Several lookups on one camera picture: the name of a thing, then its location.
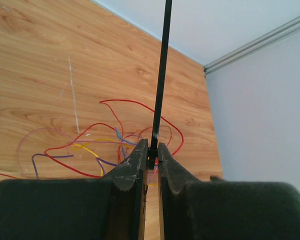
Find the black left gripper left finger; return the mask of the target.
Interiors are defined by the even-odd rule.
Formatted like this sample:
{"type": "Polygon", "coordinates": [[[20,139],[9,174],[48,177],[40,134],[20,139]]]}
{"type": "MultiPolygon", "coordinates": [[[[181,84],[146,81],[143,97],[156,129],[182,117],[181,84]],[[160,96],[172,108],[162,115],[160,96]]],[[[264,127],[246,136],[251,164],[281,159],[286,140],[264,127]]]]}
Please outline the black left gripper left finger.
{"type": "Polygon", "coordinates": [[[148,141],[101,178],[0,181],[0,240],[142,240],[148,141]]]}

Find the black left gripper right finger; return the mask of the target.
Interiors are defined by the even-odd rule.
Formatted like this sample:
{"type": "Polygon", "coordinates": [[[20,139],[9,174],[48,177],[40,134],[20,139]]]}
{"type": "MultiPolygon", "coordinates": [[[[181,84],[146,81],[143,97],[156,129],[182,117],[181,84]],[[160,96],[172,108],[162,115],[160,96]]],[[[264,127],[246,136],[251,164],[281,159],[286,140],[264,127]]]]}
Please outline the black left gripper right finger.
{"type": "Polygon", "coordinates": [[[202,181],[158,146],[163,240],[300,240],[300,192],[285,182],[202,181]]]}

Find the black zip tie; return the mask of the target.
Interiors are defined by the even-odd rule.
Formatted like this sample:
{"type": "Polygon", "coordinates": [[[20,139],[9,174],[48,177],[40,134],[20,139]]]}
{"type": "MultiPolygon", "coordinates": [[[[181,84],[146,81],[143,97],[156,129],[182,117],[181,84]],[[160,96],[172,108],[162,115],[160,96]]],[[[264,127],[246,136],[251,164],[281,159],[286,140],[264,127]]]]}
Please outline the black zip tie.
{"type": "Polygon", "coordinates": [[[148,168],[150,170],[154,169],[156,158],[158,158],[158,143],[167,69],[172,4],[172,0],[165,1],[155,108],[153,115],[150,147],[148,148],[148,168]]]}

